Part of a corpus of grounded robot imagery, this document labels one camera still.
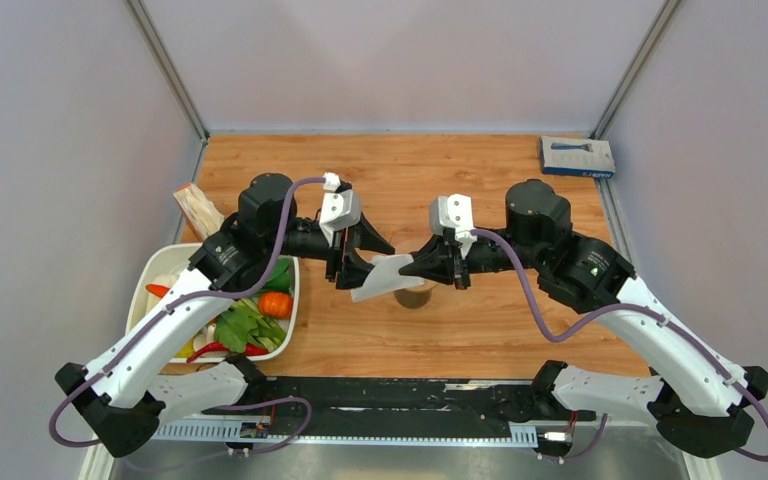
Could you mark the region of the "white paper coffee filter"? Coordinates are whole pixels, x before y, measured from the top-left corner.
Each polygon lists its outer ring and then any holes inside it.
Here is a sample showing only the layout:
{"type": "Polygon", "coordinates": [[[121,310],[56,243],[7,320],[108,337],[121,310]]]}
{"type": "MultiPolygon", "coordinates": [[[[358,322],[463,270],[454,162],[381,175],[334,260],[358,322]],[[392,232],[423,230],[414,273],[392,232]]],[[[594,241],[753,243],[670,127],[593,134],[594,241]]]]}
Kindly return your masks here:
{"type": "Polygon", "coordinates": [[[421,287],[425,280],[418,276],[405,276],[400,269],[413,262],[410,254],[377,255],[372,258],[372,270],[358,288],[351,290],[355,303],[402,289],[421,287]]]}

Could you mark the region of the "smoked glass carafe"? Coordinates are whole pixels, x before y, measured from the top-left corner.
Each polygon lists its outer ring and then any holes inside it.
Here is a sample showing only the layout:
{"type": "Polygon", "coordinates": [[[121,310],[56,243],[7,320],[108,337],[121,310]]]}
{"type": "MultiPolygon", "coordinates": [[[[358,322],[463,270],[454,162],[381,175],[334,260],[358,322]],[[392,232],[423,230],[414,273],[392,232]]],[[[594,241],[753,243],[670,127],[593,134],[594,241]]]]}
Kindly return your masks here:
{"type": "Polygon", "coordinates": [[[399,289],[393,292],[399,305],[407,309],[419,309],[425,306],[431,299],[431,290],[399,289]]]}

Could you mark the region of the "white vegetable tray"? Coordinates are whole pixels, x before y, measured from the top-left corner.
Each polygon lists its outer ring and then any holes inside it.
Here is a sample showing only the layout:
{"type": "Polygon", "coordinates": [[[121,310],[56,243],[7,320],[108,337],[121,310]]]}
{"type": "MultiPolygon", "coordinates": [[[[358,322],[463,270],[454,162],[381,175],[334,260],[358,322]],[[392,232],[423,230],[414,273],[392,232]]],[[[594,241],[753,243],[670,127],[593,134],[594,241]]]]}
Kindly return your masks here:
{"type": "MultiPolygon", "coordinates": [[[[201,246],[200,243],[182,243],[166,246],[155,252],[148,260],[140,275],[132,296],[130,311],[126,321],[126,331],[130,331],[153,308],[158,298],[147,289],[148,284],[157,284],[161,279],[166,286],[172,285],[177,280],[177,275],[189,265],[189,258],[201,246]]],[[[284,340],[266,355],[255,356],[255,361],[265,361],[278,357],[290,344],[296,318],[299,312],[300,295],[300,266],[295,257],[282,255],[273,270],[269,282],[285,284],[286,289],[267,287],[262,290],[281,291],[292,297],[292,310],[287,310],[286,318],[275,318],[274,321],[285,332],[284,340]]]]}

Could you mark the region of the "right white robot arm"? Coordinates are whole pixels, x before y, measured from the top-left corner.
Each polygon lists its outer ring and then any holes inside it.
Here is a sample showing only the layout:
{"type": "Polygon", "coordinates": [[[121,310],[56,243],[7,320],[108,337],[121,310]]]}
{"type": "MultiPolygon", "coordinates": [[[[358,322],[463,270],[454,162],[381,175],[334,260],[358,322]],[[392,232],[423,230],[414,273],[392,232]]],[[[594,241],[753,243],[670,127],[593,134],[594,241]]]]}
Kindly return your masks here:
{"type": "MultiPolygon", "coordinates": [[[[618,376],[549,361],[530,392],[538,415],[583,410],[645,423],[699,458],[746,455],[755,424],[768,432],[768,372],[728,360],[691,332],[622,254],[574,230],[566,198],[529,179],[508,189],[504,206],[504,227],[486,229],[474,224],[469,197],[439,197],[430,207],[431,238],[401,273],[464,290],[475,274],[513,271],[547,341],[598,324],[649,368],[618,376]]],[[[755,460],[768,462],[768,453],[755,460]]]]}

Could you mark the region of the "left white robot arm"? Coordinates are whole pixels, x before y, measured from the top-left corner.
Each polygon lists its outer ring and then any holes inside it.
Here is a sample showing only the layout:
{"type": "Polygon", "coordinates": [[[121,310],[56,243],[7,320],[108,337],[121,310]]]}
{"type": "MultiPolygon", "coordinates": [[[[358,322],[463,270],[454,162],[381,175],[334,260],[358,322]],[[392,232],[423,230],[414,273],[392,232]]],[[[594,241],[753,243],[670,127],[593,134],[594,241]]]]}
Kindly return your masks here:
{"type": "Polygon", "coordinates": [[[260,410],[262,376],[241,356],[208,370],[166,377],[163,368],[197,332],[243,298],[258,293],[283,256],[321,260],[338,289],[360,287],[370,272],[362,251],[391,254],[392,245],[363,215],[359,197],[334,173],[315,178],[323,188],[317,219],[297,216],[300,182],[280,173],[255,177],[237,210],[190,257],[159,302],[116,344],[86,364],[56,373],[64,408],[93,432],[93,443],[116,458],[134,453],[163,425],[208,410],[260,410]]]}

